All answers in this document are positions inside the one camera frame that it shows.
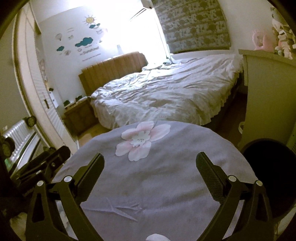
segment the floral curtain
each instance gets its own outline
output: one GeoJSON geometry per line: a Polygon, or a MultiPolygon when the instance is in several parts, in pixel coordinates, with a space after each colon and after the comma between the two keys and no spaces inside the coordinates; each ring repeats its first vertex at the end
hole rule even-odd
{"type": "Polygon", "coordinates": [[[229,49],[218,0],[152,0],[171,53],[229,49]]]}

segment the wrinkled white blanket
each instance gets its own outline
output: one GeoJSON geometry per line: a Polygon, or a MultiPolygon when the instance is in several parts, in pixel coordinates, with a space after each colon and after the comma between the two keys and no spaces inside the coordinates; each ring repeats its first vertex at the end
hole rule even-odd
{"type": "Polygon", "coordinates": [[[97,89],[92,106],[109,129],[155,120],[205,125],[219,113],[241,71],[235,54],[148,66],[97,89]]]}

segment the cabinet top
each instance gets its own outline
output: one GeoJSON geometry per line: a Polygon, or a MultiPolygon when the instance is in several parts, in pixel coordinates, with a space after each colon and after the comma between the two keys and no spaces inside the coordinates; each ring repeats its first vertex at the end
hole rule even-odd
{"type": "Polygon", "coordinates": [[[285,58],[283,56],[273,54],[273,53],[270,53],[270,52],[266,52],[266,51],[262,51],[262,50],[239,49],[239,54],[251,55],[251,56],[260,57],[260,58],[269,58],[269,59],[272,59],[272,60],[275,60],[275,61],[280,61],[280,62],[283,62],[285,64],[289,64],[289,65],[292,65],[292,66],[296,67],[296,61],[295,60],[291,60],[291,59],[285,58]]]}

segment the pink toy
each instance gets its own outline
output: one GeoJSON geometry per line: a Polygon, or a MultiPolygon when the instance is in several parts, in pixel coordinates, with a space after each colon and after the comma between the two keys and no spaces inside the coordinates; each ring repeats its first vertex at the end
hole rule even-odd
{"type": "Polygon", "coordinates": [[[253,43],[255,45],[254,50],[263,50],[267,52],[274,52],[274,47],[271,40],[266,34],[262,34],[260,31],[255,30],[253,32],[253,43]]]}

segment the trash can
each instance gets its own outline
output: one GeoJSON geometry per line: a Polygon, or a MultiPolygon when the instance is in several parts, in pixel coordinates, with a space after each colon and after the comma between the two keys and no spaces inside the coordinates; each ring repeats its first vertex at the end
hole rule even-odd
{"type": "Polygon", "coordinates": [[[296,155],[272,139],[248,143],[242,154],[263,182],[274,219],[282,219],[296,201],[296,155]]]}

